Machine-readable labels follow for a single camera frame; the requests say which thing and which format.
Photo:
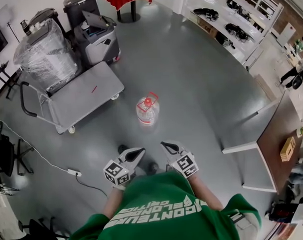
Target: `cart handle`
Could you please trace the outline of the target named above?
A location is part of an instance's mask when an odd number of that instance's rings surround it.
[[[37,114],[30,112],[26,109],[25,104],[24,104],[24,93],[23,93],[23,86],[30,86],[30,84],[28,82],[22,81],[20,83],[20,104],[21,104],[21,108],[22,111],[24,111],[27,115],[36,118]]]

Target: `cardboard box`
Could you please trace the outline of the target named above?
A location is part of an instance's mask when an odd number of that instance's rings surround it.
[[[295,146],[296,143],[294,137],[289,137],[280,151],[281,161],[286,162],[291,159]]]
[[[197,17],[197,24],[205,30],[212,38],[215,38],[218,30],[210,25],[206,20],[202,19],[201,17]]]

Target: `transparent bottle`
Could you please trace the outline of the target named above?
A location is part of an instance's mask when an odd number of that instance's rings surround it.
[[[141,124],[144,126],[154,125],[160,113],[158,96],[153,92],[149,92],[146,97],[142,97],[137,103],[136,113]]]

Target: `shelving unit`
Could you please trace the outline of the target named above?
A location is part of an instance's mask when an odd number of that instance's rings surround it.
[[[226,36],[235,49],[229,46],[225,48],[245,66],[250,57],[257,53],[259,45],[276,22],[283,6],[272,0],[232,0],[248,13],[250,20],[247,20],[238,14],[238,10],[230,8],[227,1],[230,0],[184,0],[181,14],[197,25],[198,18],[200,18]],[[213,9],[218,12],[219,18],[216,21],[209,21],[202,15],[195,15],[193,11],[198,8]],[[246,42],[242,42],[229,34],[225,29],[225,25],[228,23],[239,26],[250,38]]]

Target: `gray floor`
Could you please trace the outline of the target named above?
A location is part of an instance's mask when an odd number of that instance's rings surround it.
[[[102,14],[116,19],[106,1],[98,0],[98,5]],[[76,124],[75,134],[58,135],[52,125],[24,114],[18,91],[12,101],[0,98],[0,119],[53,164],[81,171],[80,180],[107,193],[112,188],[103,167],[118,155],[118,145],[145,147],[145,159],[165,168],[159,143],[181,141],[194,153],[202,179],[224,204],[241,193],[263,216],[273,194],[243,189],[237,157],[221,150],[222,145],[233,144],[227,138],[231,129],[268,103],[265,94],[233,56],[194,23],[157,3],[138,1],[137,12],[138,22],[116,28],[121,59],[111,68],[124,92]],[[145,131],[135,109],[149,91],[159,95],[160,114],[156,128]],[[36,96],[28,97],[26,105],[36,110]],[[17,141],[9,131],[3,134]],[[241,142],[244,135],[232,137]],[[99,191],[78,184],[74,176],[49,166],[35,152],[26,160],[34,175],[14,172],[10,178],[10,184],[21,189],[9,201],[22,222],[55,216],[61,228],[73,232],[102,210],[106,198]],[[271,226],[264,220],[260,239]]]

